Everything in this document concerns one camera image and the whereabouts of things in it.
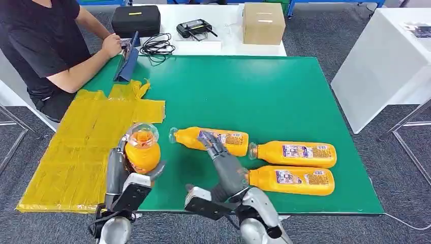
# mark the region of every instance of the robotic arm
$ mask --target robotic arm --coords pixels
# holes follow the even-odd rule
[[[239,160],[212,134],[203,134],[205,138],[199,140],[214,163],[219,183],[211,191],[188,185],[185,209],[213,220],[229,218],[228,214],[235,211],[246,243],[292,244],[269,198],[261,189],[248,185],[247,170],[241,167]]]
[[[152,190],[153,182],[162,174],[166,162],[143,174],[135,173],[125,154],[127,139],[138,130],[132,126],[117,147],[111,149],[106,172],[105,202],[98,205],[95,220],[88,226],[91,235],[100,244],[126,243],[132,232],[134,212]]]

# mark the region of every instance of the black t-shirt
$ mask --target black t-shirt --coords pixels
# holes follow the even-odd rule
[[[51,0],[47,8],[31,0],[0,1],[0,48],[27,85],[31,97],[60,91],[46,77],[90,58],[75,19],[76,0]]]

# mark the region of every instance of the black case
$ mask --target black case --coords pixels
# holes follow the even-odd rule
[[[112,28],[121,38],[151,37],[160,33],[160,11],[156,5],[118,7],[112,17]]]

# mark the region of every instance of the plastic bottle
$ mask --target plastic bottle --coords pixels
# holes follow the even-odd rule
[[[249,158],[271,164],[330,168],[336,163],[336,152],[327,143],[270,141],[263,145],[250,143]]]
[[[152,124],[136,124],[126,133],[126,155],[140,174],[153,170],[160,160],[159,132]]]
[[[188,148],[206,150],[204,145],[197,139],[198,137],[202,138],[202,131],[214,134],[232,155],[245,156],[247,154],[249,135],[244,132],[214,130],[200,127],[189,127],[184,130],[179,130],[172,127],[169,132],[169,140],[172,143],[179,142]]]
[[[248,180],[270,192],[326,196],[335,188],[331,171],[322,168],[268,165],[249,170]]]

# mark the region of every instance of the upright orange bottle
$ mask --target upright orange bottle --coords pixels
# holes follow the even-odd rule
[[[126,156],[133,169],[140,174],[153,170],[160,160],[157,128],[152,124],[136,124],[128,130],[126,138]]]

